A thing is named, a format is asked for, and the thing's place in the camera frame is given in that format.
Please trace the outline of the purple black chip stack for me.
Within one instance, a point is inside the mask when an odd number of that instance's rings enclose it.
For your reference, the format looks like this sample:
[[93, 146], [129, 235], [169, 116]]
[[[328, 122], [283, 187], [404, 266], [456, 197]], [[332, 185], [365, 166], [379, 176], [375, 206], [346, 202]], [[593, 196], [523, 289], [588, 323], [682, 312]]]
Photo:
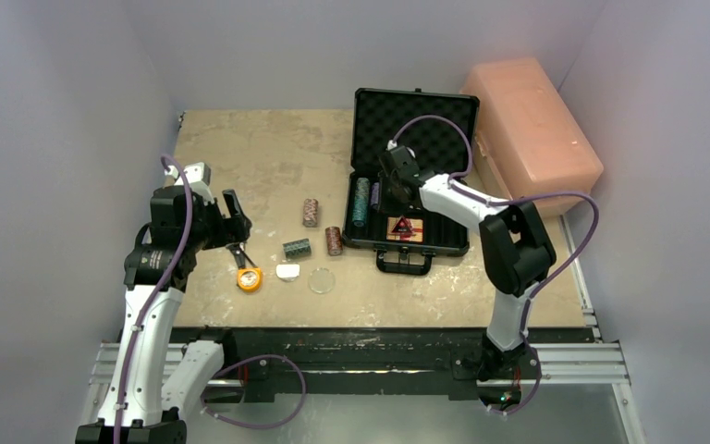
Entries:
[[370, 208], [373, 209], [374, 211], [379, 209], [381, 201], [381, 191], [380, 191], [380, 183], [379, 182], [374, 182], [371, 187], [371, 193], [370, 193]]

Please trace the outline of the orange blue chip stack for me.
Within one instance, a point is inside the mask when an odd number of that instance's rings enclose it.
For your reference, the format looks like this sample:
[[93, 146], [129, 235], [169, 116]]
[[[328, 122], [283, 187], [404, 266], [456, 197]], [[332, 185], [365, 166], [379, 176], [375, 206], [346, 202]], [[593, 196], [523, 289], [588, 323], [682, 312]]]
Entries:
[[319, 201], [305, 199], [302, 206], [302, 225], [305, 228], [315, 228], [319, 224]]

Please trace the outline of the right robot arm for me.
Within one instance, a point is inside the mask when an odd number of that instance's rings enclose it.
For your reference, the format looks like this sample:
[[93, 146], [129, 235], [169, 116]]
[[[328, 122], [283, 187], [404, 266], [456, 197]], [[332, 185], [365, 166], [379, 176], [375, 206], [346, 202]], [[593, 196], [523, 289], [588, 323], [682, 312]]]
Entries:
[[477, 377], [506, 375], [527, 349], [531, 294], [557, 259], [538, 210], [531, 202], [510, 203], [421, 169], [407, 146], [390, 143], [379, 160], [389, 203], [439, 214], [479, 235], [485, 274], [496, 293]]

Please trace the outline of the yellow blue chip stack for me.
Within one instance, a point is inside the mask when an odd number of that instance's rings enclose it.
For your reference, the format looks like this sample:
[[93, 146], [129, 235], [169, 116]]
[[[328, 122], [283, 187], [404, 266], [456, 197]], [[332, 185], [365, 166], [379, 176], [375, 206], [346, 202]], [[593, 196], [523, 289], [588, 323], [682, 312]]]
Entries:
[[312, 245], [308, 238], [292, 240], [282, 244], [282, 251], [288, 260], [300, 259], [312, 255]]

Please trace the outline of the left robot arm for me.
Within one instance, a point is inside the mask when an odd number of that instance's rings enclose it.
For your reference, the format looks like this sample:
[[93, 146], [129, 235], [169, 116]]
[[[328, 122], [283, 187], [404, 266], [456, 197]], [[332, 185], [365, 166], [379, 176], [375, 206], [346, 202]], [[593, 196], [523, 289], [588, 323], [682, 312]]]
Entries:
[[203, 332], [185, 346], [178, 367], [167, 376], [165, 361], [173, 325], [196, 255], [224, 248], [238, 267], [250, 260], [243, 247], [251, 221], [237, 194], [224, 190], [227, 213], [210, 189], [204, 162], [163, 166], [173, 182], [153, 192], [151, 218], [139, 231], [124, 262], [125, 316], [113, 376], [92, 423], [79, 427], [78, 443], [184, 443], [187, 417], [211, 376], [238, 369], [239, 354], [225, 333]]

